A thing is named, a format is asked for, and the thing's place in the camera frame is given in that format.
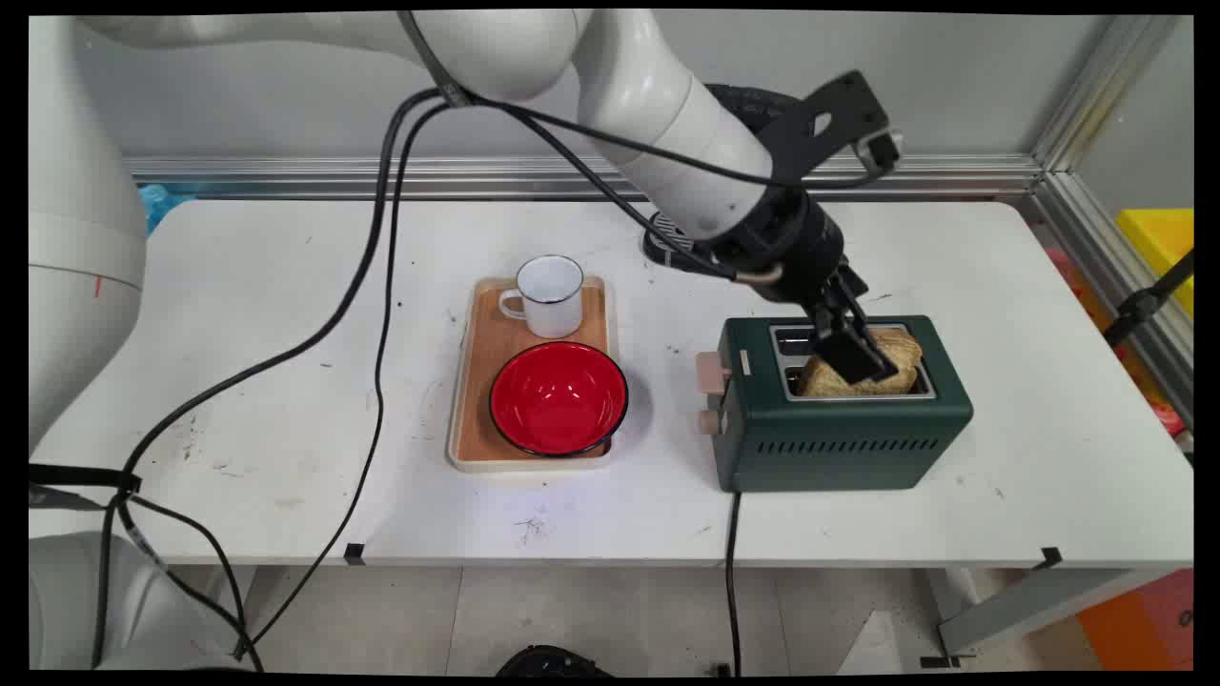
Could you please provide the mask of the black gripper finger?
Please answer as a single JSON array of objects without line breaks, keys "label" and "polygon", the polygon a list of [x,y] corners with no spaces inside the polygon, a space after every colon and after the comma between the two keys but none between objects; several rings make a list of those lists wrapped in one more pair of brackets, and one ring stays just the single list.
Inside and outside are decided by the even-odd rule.
[{"label": "black gripper finger", "polygon": [[859,337],[871,337],[872,330],[860,298],[867,293],[867,284],[854,270],[837,270],[837,327],[852,330]]},{"label": "black gripper finger", "polygon": [[867,328],[867,317],[854,295],[845,300],[806,299],[806,316],[813,325],[813,354],[848,385],[884,381],[894,374],[894,363],[881,352]]}]

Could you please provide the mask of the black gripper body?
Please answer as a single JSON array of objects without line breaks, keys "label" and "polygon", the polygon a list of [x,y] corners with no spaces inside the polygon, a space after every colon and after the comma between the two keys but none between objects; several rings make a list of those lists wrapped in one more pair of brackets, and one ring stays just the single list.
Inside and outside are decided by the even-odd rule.
[{"label": "black gripper body", "polygon": [[736,273],[780,278],[753,288],[762,299],[809,312],[809,298],[837,299],[837,270],[853,270],[838,226],[798,190],[765,190],[741,222],[708,240],[720,262]]}]

